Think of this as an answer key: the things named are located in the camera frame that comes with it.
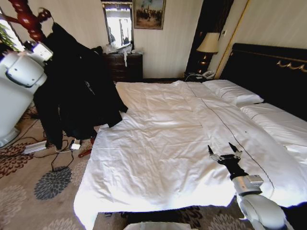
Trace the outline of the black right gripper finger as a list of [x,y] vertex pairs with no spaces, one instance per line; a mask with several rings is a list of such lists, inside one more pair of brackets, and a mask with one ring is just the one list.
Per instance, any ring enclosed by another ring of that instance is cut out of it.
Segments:
[[209,157],[216,161],[216,162],[219,162],[222,160],[222,157],[217,155],[217,154],[214,154],[213,150],[211,149],[211,147],[208,145],[208,153],[209,153]]
[[230,142],[228,144],[231,147],[232,151],[234,152],[235,158],[241,158],[242,151],[239,150],[235,145],[231,144]]

